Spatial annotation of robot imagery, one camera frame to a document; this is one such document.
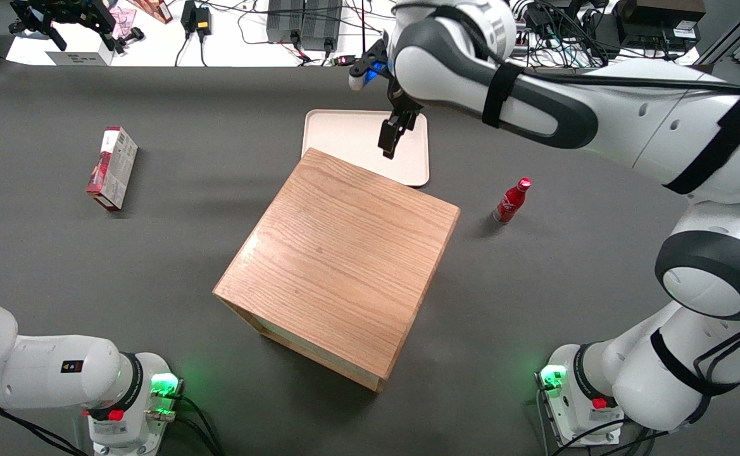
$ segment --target red bottle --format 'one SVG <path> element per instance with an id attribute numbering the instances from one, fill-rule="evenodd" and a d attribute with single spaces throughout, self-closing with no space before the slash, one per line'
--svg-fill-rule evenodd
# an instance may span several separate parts
<path id="1" fill-rule="evenodd" d="M 524 196 L 526 196 L 527 190 L 530 188 L 530 179 L 522 178 L 519 180 L 514 188 L 511 188 L 505 193 L 502 198 L 502 202 L 496 206 L 491 216 L 497 222 L 506 225 L 513 216 L 517 214 L 517 210 L 524 204 Z"/>

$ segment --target wood grain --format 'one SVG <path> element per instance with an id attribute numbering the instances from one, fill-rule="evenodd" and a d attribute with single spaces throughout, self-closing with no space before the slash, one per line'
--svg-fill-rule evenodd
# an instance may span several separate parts
<path id="1" fill-rule="evenodd" d="M 309 149 L 213 292 L 257 330 L 269 322 L 378 376 L 380 388 L 459 215 Z"/>

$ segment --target table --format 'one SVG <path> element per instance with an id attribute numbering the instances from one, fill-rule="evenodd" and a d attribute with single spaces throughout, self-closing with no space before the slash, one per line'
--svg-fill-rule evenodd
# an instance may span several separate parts
<path id="1" fill-rule="evenodd" d="M 345 0 L 346 5 L 357 5 L 361 8 L 360 0 Z M 236 6 L 230 12 L 217 11 L 210 8 L 211 27 L 213 34 L 206 37 L 204 41 L 204 60 L 210 67 L 296 67 L 300 64 L 299 58 L 292 55 L 289 49 L 281 44 L 248 44 L 249 42 L 266 41 L 266 15 L 246 13 L 252 6 L 257 11 L 268 9 L 268 0 L 217 0 L 216 4 Z M 370 9 L 370 0 L 366 0 L 367 10 Z M 367 24 L 378 30 L 389 28 L 392 31 L 395 21 L 391 17 L 390 8 L 394 3 L 391 0 L 372 0 L 373 13 L 367 13 L 365 20 Z M 173 20 L 164 24 L 151 17 L 144 11 L 136 8 L 127 0 L 119 0 L 121 8 L 137 9 L 133 24 L 144 32 L 145 39 L 141 42 L 130 43 L 127 52 L 115 55 L 111 61 L 112 67 L 172 67 L 176 61 L 176 55 L 184 43 L 184 29 L 179 22 L 184 1 L 173 0 L 169 9 L 173 14 Z M 355 11 L 347 6 L 342 8 L 341 33 L 335 55 L 360 55 L 361 54 L 361 20 Z M 95 41 L 97 46 L 101 45 L 99 37 L 95 32 L 83 26 L 66 23 L 55 24 L 66 43 L 69 41 Z M 367 29 L 367 47 L 378 40 L 378 32 Z M 57 51 L 58 48 L 51 40 L 34 40 L 31 38 L 17 37 L 13 41 L 7 60 L 25 63 L 28 65 L 54 65 L 53 61 L 46 55 L 46 51 Z M 324 58 L 324 52 L 306 52 L 314 60 Z M 200 45 L 198 37 L 193 34 L 190 43 L 179 56 L 180 67 L 201 67 Z"/>
<path id="2" fill-rule="evenodd" d="M 462 216 L 375 395 L 257 336 L 210 292 L 298 163 L 306 113 L 388 109 L 385 84 L 351 92 L 346 78 L 0 61 L 0 305 L 20 334 L 163 355 L 229 454 L 538 456 L 532 373 L 561 344 L 615 337 L 668 303 L 653 268 L 685 200 L 612 161 L 425 110 L 421 191 Z M 117 214 L 83 192 L 106 125 L 142 147 Z M 523 175 L 527 202 L 498 230 L 489 214 Z M 72 435 L 67 410 L 17 415 Z M 740 387 L 654 455 L 682 448 L 740 454 Z M 161 456 L 204 451 L 171 424 Z M 0 454 L 55 453 L 0 419 Z"/>

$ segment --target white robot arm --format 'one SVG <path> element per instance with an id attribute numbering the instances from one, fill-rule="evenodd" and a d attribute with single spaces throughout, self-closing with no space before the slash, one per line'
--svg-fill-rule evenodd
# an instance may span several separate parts
<path id="1" fill-rule="evenodd" d="M 560 347 L 538 378 L 566 445 L 616 444 L 624 413 L 660 431 L 694 422 L 740 381 L 740 87 L 657 60 L 523 72 L 504 61 L 517 28 L 498 0 L 400 0 L 393 12 L 392 37 L 350 70 L 353 89 L 389 80 L 388 158 L 419 110 L 447 106 L 691 199 L 656 262 L 674 301 L 618 338 Z"/>
<path id="2" fill-rule="evenodd" d="M 153 353 L 123 353 L 107 339 L 18 335 L 0 308 L 0 408 L 81 407 L 98 453 L 155 454 L 179 380 Z"/>

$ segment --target product box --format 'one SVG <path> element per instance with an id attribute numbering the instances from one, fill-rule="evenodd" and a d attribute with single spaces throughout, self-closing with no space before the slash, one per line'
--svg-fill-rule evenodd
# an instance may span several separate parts
<path id="1" fill-rule="evenodd" d="M 152 15 L 161 23 L 168 23 L 173 20 L 173 15 L 167 9 L 165 0 L 130 0 L 131 3 L 138 6 L 139 9 Z"/>
<path id="2" fill-rule="evenodd" d="M 91 173 L 85 192 L 109 211 L 122 208 L 138 149 L 123 127 L 106 128 L 100 159 Z"/>

